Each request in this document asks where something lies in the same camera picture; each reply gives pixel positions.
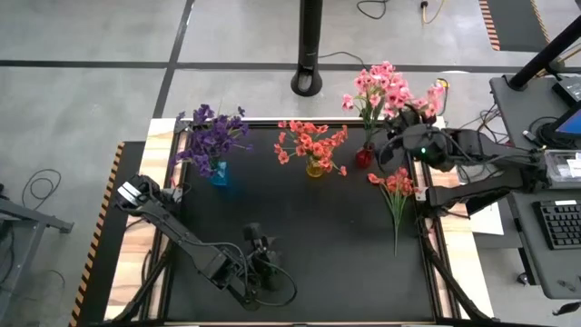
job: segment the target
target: black pole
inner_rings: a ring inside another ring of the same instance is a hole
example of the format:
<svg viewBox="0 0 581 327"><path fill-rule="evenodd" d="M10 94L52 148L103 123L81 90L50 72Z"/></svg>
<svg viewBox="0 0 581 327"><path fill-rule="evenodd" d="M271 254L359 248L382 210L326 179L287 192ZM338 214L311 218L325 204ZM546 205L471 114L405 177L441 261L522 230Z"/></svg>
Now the black pole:
<svg viewBox="0 0 581 327"><path fill-rule="evenodd" d="M556 36L555 40L551 41L545 49L539 52L527 65L523 67L516 75L514 75L508 86L514 90L522 90L530 81L531 78L540 72L543 68L548 68L555 58L557 58L563 51L565 51L572 43L574 43L581 36L581 15L566 27L563 32Z"/></svg>
<svg viewBox="0 0 581 327"><path fill-rule="evenodd" d="M299 63L290 88L301 96L313 96L323 87L319 75L322 11L323 0L300 0Z"/></svg>

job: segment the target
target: keyboard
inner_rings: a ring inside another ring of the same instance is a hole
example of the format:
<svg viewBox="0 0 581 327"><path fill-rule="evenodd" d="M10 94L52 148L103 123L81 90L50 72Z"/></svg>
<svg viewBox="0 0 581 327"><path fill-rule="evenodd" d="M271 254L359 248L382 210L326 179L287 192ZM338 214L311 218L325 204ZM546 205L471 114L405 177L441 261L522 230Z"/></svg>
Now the keyboard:
<svg viewBox="0 0 581 327"><path fill-rule="evenodd" d="M549 248L581 248L581 200L540 201L533 207Z"/></svg>

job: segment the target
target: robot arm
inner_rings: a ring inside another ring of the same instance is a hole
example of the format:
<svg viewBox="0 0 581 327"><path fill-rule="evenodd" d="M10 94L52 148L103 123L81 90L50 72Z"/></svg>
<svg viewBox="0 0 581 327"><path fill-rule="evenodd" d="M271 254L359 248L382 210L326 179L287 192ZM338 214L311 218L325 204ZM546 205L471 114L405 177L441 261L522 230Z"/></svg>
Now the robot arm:
<svg viewBox="0 0 581 327"><path fill-rule="evenodd" d="M468 183L457 187L429 187L425 192L427 210L444 213L454 204L471 198L490 195L504 196L511 190L533 192L547 188L547 168L542 155L502 144L495 144L478 131L438 129L427 124L416 124L389 140L378 154L379 164L392 157L391 151L403 147L414 158L442 172L457 164L492 164L505 170L499 177Z"/></svg>
<svg viewBox="0 0 581 327"><path fill-rule="evenodd" d="M257 223L244 228L244 238L252 245L246 256L233 243L200 240L172 214L177 208L172 196L162 192L148 176L135 175L118 189L117 196L117 205L122 210L154 224L192 257L201 275L219 290L227 290L246 310L260 307L257 299L260 289L272 291L271 278L280 268L275 263L276 253L269 249L271 238L262 235Z"/></svg>

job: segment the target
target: purple flower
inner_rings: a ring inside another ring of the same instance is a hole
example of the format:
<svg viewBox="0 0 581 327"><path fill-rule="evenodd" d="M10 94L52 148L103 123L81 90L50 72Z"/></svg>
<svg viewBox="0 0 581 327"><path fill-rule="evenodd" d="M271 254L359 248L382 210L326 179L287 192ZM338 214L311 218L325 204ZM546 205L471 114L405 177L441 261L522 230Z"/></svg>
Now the purple flower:
<svg viewBox="0 0 581 327"><path fill-rule="evenodd" d="M183 117L185 117L185 112L179 113L177 117L175 117L175 120L179 122L183 119Z"/></svg>
<svg viewBox="0 0 581 327"><path fill-rule="evenodd" d="M239 107L238 112L244 115L245 111ZM184 113L181 113L177 119L183 116ZM172 158L173 164L181 160L190 161L198 167L200 176L210 177L214 174L216 164L222 155L233 146L251 151L251 145L238 144L249 132L248 125L243 123L238 115L219 114L215 118L214 116L214 111L207 104L201 104L200 108L193 111L192 128L187 132L189 147Z"/></svg>

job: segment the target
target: red vase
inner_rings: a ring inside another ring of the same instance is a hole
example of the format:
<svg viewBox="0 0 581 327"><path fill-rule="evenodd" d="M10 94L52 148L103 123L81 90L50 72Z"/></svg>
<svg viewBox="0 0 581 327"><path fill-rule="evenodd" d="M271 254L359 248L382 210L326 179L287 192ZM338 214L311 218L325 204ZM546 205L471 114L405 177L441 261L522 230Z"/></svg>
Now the red vase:
<svg viewBox="0 0 581 327"><path fill-rule="evenodd" d="M355 164L359 168L365 169L371 166L375 157L373 144L364 144L355 154Z"/></svg>

